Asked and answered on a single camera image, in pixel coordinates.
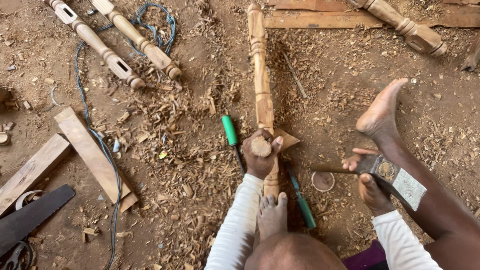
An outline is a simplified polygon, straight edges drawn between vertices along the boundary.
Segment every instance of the saw blade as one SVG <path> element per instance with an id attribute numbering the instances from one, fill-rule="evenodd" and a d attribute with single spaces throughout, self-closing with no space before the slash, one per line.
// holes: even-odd
<path id="1" fill-rule="evenodd" d="M 43 195 L 40 199 L 0 220 L 0 257 L 33 229 L 70 200 L 75 192 L 67 185 Z"/>

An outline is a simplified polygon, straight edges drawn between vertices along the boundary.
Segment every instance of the white shirt sleeve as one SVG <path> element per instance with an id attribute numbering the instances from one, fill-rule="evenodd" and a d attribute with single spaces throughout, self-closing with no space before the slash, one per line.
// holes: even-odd
<path id="1" fill-rule="evenodd" d="M 204 270 L 243 270 L 252 254 L 257 211 L 264 182 L 245 174 L 220 226 Z"/>
<path id="2" fill-rule="evenodd" d="M 390 270 L 442 270 L 397 210 L 372 220 Z"/>

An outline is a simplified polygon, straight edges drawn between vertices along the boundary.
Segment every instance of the purple cloth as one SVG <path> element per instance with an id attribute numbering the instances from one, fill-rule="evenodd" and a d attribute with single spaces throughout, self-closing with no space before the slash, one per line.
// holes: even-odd
<path id="1" fill-rule="evenodd" d="M 379 241 L 373 240 L 369 248 L 343 260 L 348 270 L 366 270 L 386 261 L 385 250 Z"/>

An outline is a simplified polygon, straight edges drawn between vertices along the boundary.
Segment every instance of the axe head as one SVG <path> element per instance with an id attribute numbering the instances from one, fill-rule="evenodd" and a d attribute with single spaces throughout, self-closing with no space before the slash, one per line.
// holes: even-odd
<path id="1" fill-rule="evenodd" d="M 417 211 L 427 189 L 400 166 L 375 154 L 363 155 L 355 173 L 369 173 L 377 184 L 397 197 L 403 204 Z"/>

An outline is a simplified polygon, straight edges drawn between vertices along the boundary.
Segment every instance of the dirt floor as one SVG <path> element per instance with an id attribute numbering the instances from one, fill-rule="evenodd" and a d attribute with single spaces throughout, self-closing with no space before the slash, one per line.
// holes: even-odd
<path id="1" fill-rule="evenodd" d="M 232 115 L 240 139 L 256 128 L 246 16 L 250 1 L 157 2 L 170 8 L 177 20 L 171 57 L 184 72 L 180 82 L 171 82 L 158 71 L 149 73 L 151 64 L 132 50 L 117 29 L 99 35 L 147 82 L 145 91 L 132 92 L 122 85 L 88 46 L 80 53 L 92 126 L 106 135 L 109 146 L 115 139 L 121 141 L 115 161 L 141 199 L 136 209 L 119 215 L 117 232 L 132 233 L 117 238 L 113 269 L 153 269 L 154 263 L 163 269 L 181 270 L 185 263 L 201 269 L 241 182 L 220 117 Z M 87 0 L 67 3 L 93 29 L 107 24 L 100 14 L 87 14 L 92 9 Z M 143 2 L 113 3 L 131 18 Z M 426 6 L 409 0 L 393 6 L 411 19 L 428 15 Z M 169 35 L 164 13 L 152 9 L 144 21 Z M 318 238 L 340 258 L 366 249 L 376 238 L 355 178 L 336 175 L 335 187 L 320 193 L 311 185 L 308 166 L 341 162 L 353 147 L 374 147 L 355 130 L 355 122 L 376 94 L 400 77 L 410 81 L 398 97 L 396 113 L 407 146 L 472 212 L 480 206 L 476 178 L 480 173 L 476 166 L 480 79 L 478 71 L 458 70 L 476 32 L 435 30 L 449 46 L 438 59 L 417 53 L 392 29 L 268 29 L 267 66 L 276 86 L 272 90 L 275 125 L 302 140 L 282 156 L 292 161 L 318 226 L 304 227 L 280 159 L 281 189 L 291 199 L 291 231 Z M 20 105 L 27 100 L 33 107 L 0 108 L 0 124 L 16 124 L 10 131 L 11 143 L 0 146 L 0 185 L 53 134 L 61 133 L 55 115 L 68 106 L 84 115 L 74 71 L 80 42 L 40 0 L 0 1 L 0 85 L 11 87 L 13 100 Z M 282 52 L 287 53 L 307 98 L 295 86 Z M 7 71 L 13 65 L 15 69 Z M 52 85 L 44 82 L 46 78 L 58 82 L 53 97 L 59 106 L 51 108 Z M 125 111 L 131 116 L 119 121 Z M 139 142 L 137 137 L 144 133 L 149 138 Z M 162 150 L 168 153 L 164 159 L 158 156 Z M 104 269 L 111 253 L 113 204 L 75 152 L 39 188 L 53 190 L 63 184 L 70 185 L 76 196 L 32 233 L 43 238 L 42 244 L 35 245 L 35 265 L 39 269 L 52 265 Z M 183 184 L 190 185 L 193 197 L 184 195 Z M 423 243 L 431 242 L 409 223 Z M 84 227 L 98 228 L 100 234 L 89 235 L 87 243 L 82 243 Z"/>

